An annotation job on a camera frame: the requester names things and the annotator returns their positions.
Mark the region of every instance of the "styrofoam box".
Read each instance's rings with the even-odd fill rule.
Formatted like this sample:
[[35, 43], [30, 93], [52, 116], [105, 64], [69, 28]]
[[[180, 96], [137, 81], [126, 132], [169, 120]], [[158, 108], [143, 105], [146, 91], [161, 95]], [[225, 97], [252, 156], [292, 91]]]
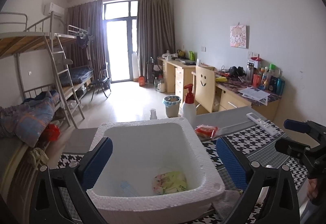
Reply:
[[[112, 140], [113, 153], [87, 193], [110, 224], [194, 220], [224, 192], [221, 177], [184, 117], [102, 124], [90, 150], [102, 137]], [[173, 170], [185, 174], [187, 190], [156, 195], [152, 179]], [[125, 197], [122, 181], [127, 181], [138, 196]]]

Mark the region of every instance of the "gray curtain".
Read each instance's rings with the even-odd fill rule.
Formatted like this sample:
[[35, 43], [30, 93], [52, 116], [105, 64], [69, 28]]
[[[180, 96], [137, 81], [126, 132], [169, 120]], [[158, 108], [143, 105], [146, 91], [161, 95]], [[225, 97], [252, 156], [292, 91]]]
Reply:
[[[105, 64], [105, 41], [104, 24], [102, 20], [103, 1], [98, 0], [88, 2], [78, 6], [68, 8], [67, 24], [89, 29], [90, 35], [90, 53], [94, 69], [94, 77], [97, 78], [100, 68]], [[66, 46], [66, 56], [74, 64], [72, 68], [89, 65], [86, 49], [81, 49], [72, 44]]]
[[174, 24], [169, 0], [138, 0], [137, 45], [140, 76], [147, 77], [146, 63], [175, 53]]

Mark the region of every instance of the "blue gripper pad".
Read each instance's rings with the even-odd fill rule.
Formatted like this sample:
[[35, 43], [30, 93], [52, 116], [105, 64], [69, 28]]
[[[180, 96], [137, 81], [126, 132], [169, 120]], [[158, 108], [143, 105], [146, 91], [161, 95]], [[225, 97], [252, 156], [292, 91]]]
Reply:
[[111, 157], [112, 151], [112, 140], [104, 137], [92, 151], [87, 152], [80, 160], [76, 176], [84, 191], [94, 187]]
[[245, 190], [253, 174], [245, 155], [237, 151], [226, 137], [221, 137], [216, 141], [216, 152], [234, 185]]

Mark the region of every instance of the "drawer handle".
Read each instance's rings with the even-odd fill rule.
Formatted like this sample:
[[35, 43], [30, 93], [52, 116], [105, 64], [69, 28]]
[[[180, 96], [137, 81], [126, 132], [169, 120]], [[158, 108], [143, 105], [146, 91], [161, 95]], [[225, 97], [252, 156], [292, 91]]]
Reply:
[[237, 106], [235, 106], [234, 104], [228, 102], [230, 105], [232, 105], [234, 108], [238, 108]]

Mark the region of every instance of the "human hand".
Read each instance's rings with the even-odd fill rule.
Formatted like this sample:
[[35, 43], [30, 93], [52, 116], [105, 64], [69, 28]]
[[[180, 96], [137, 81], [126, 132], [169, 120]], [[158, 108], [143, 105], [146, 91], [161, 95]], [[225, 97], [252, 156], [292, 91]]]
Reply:
[[318, 195], [317, 189], [317, 179], [308, 179], [308, 190], [307, 190], [307, 197], [309, 200], [313, 200]]

